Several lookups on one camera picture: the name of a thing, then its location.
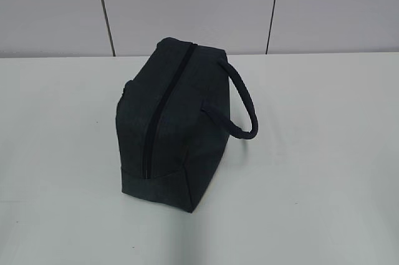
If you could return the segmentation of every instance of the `zipper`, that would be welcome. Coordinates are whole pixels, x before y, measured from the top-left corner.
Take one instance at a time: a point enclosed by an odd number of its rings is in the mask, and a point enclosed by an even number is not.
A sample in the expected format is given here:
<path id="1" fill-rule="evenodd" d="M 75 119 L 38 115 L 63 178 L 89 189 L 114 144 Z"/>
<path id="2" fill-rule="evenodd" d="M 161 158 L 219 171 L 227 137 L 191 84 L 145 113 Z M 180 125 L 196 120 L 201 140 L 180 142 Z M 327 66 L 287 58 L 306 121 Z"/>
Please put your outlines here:
<path id="1" fill-rule="evenodd" d="M 180 65 L 177 68 L 177 71 L 174 74 L 168 88 L 166 88 L 165 93 L 163 94 L 160 102 L 158 103 L 158 106 L 156 107 L 155 112 L 152 115 L 150 124 L 148 125 L 147 134 L 145 135 L 145 140 L 144 140 L 144 149 L 143 149 L 143 177 L 144 177 L 144 179 L 151 178 L 152 152 L 154 149 L 155 135 L 156 135 L 156 131 L 158 130 L 158 124 L 161 119 L 162 111 L 165 108 L 165 105 L 166 105 L 173 89 L 175 88 L 177 82 L 179 81 L 179 79 L 180 79 L 185 67 L 187 66 L 187 63 L 190 60 L 190 57 L 193 55 L 196 47 L 197 47 L 197 44 L 190 44 L 185 56 L 181 60 Z"/>

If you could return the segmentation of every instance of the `bag bottom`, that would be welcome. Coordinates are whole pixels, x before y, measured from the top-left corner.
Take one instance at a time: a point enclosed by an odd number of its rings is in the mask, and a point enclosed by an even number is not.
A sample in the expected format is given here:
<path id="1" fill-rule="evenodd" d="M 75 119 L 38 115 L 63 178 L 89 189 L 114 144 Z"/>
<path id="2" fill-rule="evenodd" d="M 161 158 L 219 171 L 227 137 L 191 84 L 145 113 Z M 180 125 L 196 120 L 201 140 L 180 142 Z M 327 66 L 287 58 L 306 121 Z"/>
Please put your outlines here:
<path id="1" fill-rule="evenodd" d="M 193 212 L 184 168 L 159 178 L 136 178 L 121 168 L 122 192 L 147 201 Z"/>

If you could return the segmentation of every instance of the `table surface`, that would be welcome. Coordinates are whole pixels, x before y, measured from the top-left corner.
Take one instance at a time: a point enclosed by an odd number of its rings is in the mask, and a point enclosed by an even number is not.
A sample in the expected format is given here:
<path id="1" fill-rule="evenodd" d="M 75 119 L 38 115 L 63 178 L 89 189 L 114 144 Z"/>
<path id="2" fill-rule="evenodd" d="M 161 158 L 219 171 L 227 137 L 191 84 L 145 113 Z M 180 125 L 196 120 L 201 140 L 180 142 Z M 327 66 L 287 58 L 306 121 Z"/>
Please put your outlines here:
<path id="1" fill-rule="evenodd" d="M 259 134 L 193 214 L 120 192 L 146 59 L 0 59 L 0 264 L 399 264 L 398 53 L 230 56 Z"/>

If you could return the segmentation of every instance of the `bag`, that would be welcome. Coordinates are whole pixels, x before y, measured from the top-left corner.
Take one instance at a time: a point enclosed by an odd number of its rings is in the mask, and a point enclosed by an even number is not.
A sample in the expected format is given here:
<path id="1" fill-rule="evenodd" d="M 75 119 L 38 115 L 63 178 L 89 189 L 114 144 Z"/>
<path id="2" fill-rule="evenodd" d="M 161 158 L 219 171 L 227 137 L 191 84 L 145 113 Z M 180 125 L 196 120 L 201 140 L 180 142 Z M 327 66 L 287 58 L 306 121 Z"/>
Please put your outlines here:
<path id="1" fill-rule="evenodd" d="M 230 121 L 229 77 L 252 122 Z M 229 135 L 251 139 L 258 124 L 251 97 L 225 51 L 163 39 L 128 81 L 117 105 L 122 192 L 192 212 Z"/>

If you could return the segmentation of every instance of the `fabric handle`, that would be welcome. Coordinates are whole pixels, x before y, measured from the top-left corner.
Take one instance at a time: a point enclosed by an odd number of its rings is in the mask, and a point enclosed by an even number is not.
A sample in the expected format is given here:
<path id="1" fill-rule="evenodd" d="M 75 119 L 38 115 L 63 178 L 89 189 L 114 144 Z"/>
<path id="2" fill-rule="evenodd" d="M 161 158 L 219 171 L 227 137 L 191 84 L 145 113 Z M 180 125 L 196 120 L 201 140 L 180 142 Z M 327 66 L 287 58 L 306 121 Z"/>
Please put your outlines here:
<path id="1" fill-rule="evenodd" d="M 233 81 L 233 84 L 249 114 L 249 118 L 251 119 L 252 129 L 249 132 L 241 130 L 241 128 L 237 127 L 232 121 L 230 121 L 230 119 L 223 115 L 216 107 L 210 105 L 207 101 L 203 102 L 202 111 L 206 112 L 213 122 L 222 126 L 231 136 L 238 139 L 252 139 L 256 136 L 259 127 L 254 104 L 248 89 L 236 69 L 231 64 L 223 59 L 219 59 L 218 64 L 227 72 L 228 76 Z"/>

